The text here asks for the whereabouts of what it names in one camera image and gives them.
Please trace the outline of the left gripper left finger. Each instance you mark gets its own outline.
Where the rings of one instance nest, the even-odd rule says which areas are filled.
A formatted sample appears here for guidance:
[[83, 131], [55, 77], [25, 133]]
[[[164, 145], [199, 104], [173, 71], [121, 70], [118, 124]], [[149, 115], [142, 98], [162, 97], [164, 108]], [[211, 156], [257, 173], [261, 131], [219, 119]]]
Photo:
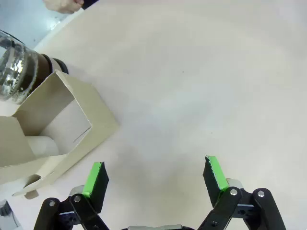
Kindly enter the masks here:
[[84, 230], [107, 230], [99, 217], [109, 177], [103, 162], [95, 162], [84, 188], [69, 195], [64, 201], [50, 197], [44, 200], [39, 211], [35, 230], [71, 230], [81, 225]]

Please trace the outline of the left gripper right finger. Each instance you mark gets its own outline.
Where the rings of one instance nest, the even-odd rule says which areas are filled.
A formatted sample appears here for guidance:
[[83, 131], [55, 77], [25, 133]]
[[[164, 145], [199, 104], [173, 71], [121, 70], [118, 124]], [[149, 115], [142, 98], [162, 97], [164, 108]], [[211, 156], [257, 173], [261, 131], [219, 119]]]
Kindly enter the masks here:
[[249, 193], [230, 184], [215, 156], [205, 157], [203, 178], [213, 209], [198, 229], [225, 230], [233, 218], [242, 219], [249, 230], [286, 229], [270, 190]]

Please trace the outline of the person's right hand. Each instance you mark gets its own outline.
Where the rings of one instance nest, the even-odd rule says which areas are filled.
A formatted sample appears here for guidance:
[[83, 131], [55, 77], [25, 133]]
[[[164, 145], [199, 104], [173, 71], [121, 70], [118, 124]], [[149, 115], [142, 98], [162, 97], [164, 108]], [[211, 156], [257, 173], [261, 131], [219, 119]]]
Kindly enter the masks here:
[[45, 6], [62, 14], [73, 14], [84, 4], [83, 0], [43, 0]]

